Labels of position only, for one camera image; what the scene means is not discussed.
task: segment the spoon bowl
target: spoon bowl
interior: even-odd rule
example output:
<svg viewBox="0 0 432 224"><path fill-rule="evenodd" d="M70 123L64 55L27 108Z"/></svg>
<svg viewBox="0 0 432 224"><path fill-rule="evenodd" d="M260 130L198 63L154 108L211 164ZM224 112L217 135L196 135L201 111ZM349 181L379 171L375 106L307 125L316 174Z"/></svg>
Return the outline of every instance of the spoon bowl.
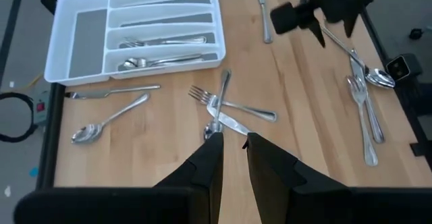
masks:
<svg viewBox="0 0 432 224"><path fill-rule="evenodd" d="M223 125L221 123L209 122L204 128L204 140L208 140L214 133L222 131Z"/></svg>
<svg viewBox="0 0 432 224"><path fill-rule="evenodd" d="M126 68L145 67L145 58L129 58L124 61L123 66Z"/></svg>
<svg viewBox="0 0 432 224"><path fill-rule="evenodd" d="M78 130L72 136L74 144L88 144L98 140L101 137L103 126L101 124L89 124Z"/></svg>
<svg viewBox="0 0 432 224"><path fill-rule="evenodd" d="M377 68L369 69L368 67L365 67L364 77L372 85L382 88L394 88L396 86L396 82L389 74Z"/></svg>

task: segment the black table frame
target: black table frame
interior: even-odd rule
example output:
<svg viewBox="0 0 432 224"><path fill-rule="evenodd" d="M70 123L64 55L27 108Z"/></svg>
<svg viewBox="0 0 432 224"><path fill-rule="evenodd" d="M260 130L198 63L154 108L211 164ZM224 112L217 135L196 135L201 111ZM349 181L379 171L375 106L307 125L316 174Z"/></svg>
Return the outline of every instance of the black table frame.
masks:
<svg viewBox="0 0 432 224"><path fill-rule="evenodd" d="M47 6L47 9L53 11L52 5L55 7L55 4L51 4L51 6ZM386 63L386 61L389 60L389 57L387 56L387 53L385 52L377 36L367 11L365 10L361 16L381 61ZM426 134L420 125L414 109L410 107L409 103L407 102L406 91L404 88L395 88L395 92L418 141L411 144L414 155L424 156L427 160L427 163L429 164L429 167L432 169L432 146L428 142ZM43 140L39 174L36 183L37 189L52 188L54 185L64 94L65 86L57 83L51 85L47 128Z"/></svg>

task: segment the black cable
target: black cable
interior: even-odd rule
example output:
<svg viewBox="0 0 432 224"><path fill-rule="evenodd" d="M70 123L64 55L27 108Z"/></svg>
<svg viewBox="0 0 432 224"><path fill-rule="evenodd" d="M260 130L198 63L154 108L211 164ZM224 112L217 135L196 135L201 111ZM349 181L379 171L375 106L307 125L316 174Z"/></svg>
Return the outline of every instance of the black cable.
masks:
<svg viewBox="0 0 432 224"><path fill-rule="evenodd" d="M34 131L38 128L38 126L35 125L34 122L33 122L34 111L33 111L33 100L32 100L32 98L30 98L29 96L27 96L25 94L16 93L16 92L6 92L6 93L0 94L0 100L10 99L10 98L17 98L17 99L23 100L25 103L27 103L27 105L28 105L28 107L30 108L30 111L31 111L30 127L28 128L28 130L26 131L26 133L24 133L22 136L11 137L11 136L6 136L4 134L0 134L0 141L9 142L9 143L18 143L18 142L21 142L21 141L27 139L29 136L31 136L34 133Z"/></svg>

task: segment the stainless steel cutlery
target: stainless steel cutlery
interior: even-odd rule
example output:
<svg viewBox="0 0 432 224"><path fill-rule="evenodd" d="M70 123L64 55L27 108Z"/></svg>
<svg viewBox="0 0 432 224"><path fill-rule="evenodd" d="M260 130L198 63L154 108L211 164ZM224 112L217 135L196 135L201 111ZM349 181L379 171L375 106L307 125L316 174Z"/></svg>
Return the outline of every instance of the stainless steel cutlery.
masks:
<svg viewBox="0 0 432 224"><path fill-rule="evenodd" d="M210 101L207 104L207 111L213 117L216 116L217 109L214 108L214 105L216 105L217 101L218 101L217 97L213 95L210 97ZM239 123L232 117L226 115L225 113L220 112L219 121L224 125L226 125L228 128L230 128L231 130L236 131L245 136L247 136L248 133L250 132L250 130L246 126L242 125L241 123Z"/></svg>
<svg viewBox="0 0 432 224"><path fill-rule="evenodd" d="M351 68L352 68L353 75L358 76L359 78L363 79L365 77L365 75L363 74L363 70L362 70L361 66L359 66L357 64L357 62L355 62L352 57L350 57L350 61L351 61ZM367 109L367 113L369 116L369 122L371 123L373 139L376 141L376 143L384 143L385 139L384 139L383 130L381 129L381 126L379 125L379 122L377 119L377 115L375 114L372 100L371 100L371 97L369 96L369 92L367 90L367 85L365 85L365 87L366 87L366 94L367 94L366 95L366 109Z"/></svg>
<svg viewBox="0 0 432 224"><path fill-rule="evenodd" d="M89 90L82 92L67 92L65 93L65 97L71 99L103 99L110 94L119 93L119 92L136 92L141 90L154 90L159 89L161 85L147 85L147 86L135 86L129 88L114 88L114 89L102 89L102 90Z"/></svg>
<svg viewBox="0 0 432 224"><path fill-rule="evenodd" d="M225 69L222 71L222 77L221 77L221 92L219 94L219 100L218 102L215 102L216 106L216 113L213 115L213 119L205 126L204 128L204 140L208 140L214 133L216 132L222 132L223 131L223 125L219 122L219 115L221 113L221 107L222 107L222 100L225 96L226 90L228 88L228 84L231 80L231 70Z"/></svg>
<svg viewBox="0 0 432 224"><path fill-rule="evenodd" d="M124 114L126 111L129 111L130 109L133 109L134 107L146 102L149 98L150 98L150 94L144 93L143 95L139 96L135 101L133 101L131 104L124 107L122 110L118 111L117 113L115 113L114 115L106 119L104 122L91 123L89 125L84 126L72 136L72 144L89 144L97 141L102 135L103 128L108 123L110 123L120 115Z"/></svg>
<svg viewBox="0 0 432 224"><path fill-rule="evenodd" d="M263 27L264 27L264 43L272 43L273 37L271 35L270 23L267 18L267 6L265 4L265 0L258 0L261 6L261 14L263 15Z"/></svg>
<svg viewBox="0 0 432 224"><path fill-rule="evenodd" d="M205 36L197 36L195 38L186 38L186 39L177 39L177 40L139 40L132 37L126 37L124 45L133 48L133 47L143 47L143 46L154 46L154 45L186 45L186 44L194 44L200 45L205 44L207 42L207 38Z"/></svg>
<svg viewBox="0 0 432 224"><path fill-rule="evenodd" d="M168 57L166 59L146 59L146 58L129 58L120 66L126 69L139 69L146 67L156 67L161 65L176 65L179 63L189 63L194 61L203 61L201 54L182 55L176 57Z"/></svg>
<svg viewBox="0 0 432 224"><path fill-rule="evenodd" d="M349 56L353 58L355 62L364 71L364 77L368 82L370 82L372 85L379 86L382 88L394 88L396 85L396 82L394 79L385 71L378 68L370 69L367 67L367 65L357 56L356 53L353 53L351 49L349 49L336 35L334 35L330 30L328 30L325 26L321 26L321 29L323 32L332 39L333 42L335 42L341 49L343 49Z"/></svg>
<svg viewBox="0 0 432 224"><path fill-rule="evenodd" d="M373 148L371 137L369 136L368 129L365 123L363 114L363 104L367 98L366 84L362 78L358 76L347 76L348 85L351 90L351 95L358 106L358 114L360 117L360 124L362 128L363 148L364 148L364 161L368 166L378 165L378 157L375 149Z"/></svg>
<svg viewBox="0 0 432 224"><path fill-rule="evenodd" d="M213 96L213 94L211 94L210 92L207 92L206 90L203 90L197 86L191 86L190 87L189 95L204 105L208 105L210 102L210 98ZM255 109L252 107L247 107L244 105L239 105L239 104L231 103L231 102L227 102L227 101L223 101L222 104L225 106L240 109L242 111L245 111L247 113L250 113L252 115L255 115L257 117L260 117L261 119L265 119L265 120L270 121L270 122L276 122L276 120L277 120L277 113L274 111L268 111L268 110L264 110L264 109Z"/></svg>

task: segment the fork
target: fork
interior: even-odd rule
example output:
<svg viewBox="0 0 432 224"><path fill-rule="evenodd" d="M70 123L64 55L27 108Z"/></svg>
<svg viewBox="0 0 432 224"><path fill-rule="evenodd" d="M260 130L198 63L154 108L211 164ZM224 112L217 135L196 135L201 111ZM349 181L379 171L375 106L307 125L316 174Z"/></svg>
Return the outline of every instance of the fork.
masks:
<svg viewBox="0 0 432 224"><path fill-rule="evenodd" d="M210 101L211 96L213 96L213 94L211 94L210 92L207 92L206 90L203 90L203 89L201 89L197 86L193 86L193 85L190 87L188 94L191 97L193 97L194 99L196 99L198 102L200 102L204 105L207 105ZM255 109L252 107L247 107L244 105L238 105L238 104L230 103L227 101L222 101L222 104L225 106L229 106L229 107L243 110L247 113L250 113L252 115L255 115L257 117L260 117L261 119L265 119L265 120L270 121L270 122L276 122L276 120L277 120L277 114L276 114L276 112L273 112L273 111Z"/></svg>
<svg viewBox="0 0 432 224"><path fill-rule="evenodd" d="M143 47L143 46L151 46L151 45L184 45L184 44L205 44L207 42L207 38L205 36L197 36L194 38L180 39L180 40L160 40L160 41L144 41L138 40L132 37L125 38L125 46L132 47Z"/></svg>
<svg viewBox="0 0 432 224"><path fill-rule="evenodd" d="M363 134L363 148L364 148L364 161L368 166L378 165L378 157L375 149L373 148L371 137L369 136L368 129L365 123L365 117L363 115L363 104L367 97L366 84L362 78L356 76L347 76L346 80L350 86L351 95L354 101L358 105L358 113L360 116L360 124L362 126Z"/></svg>

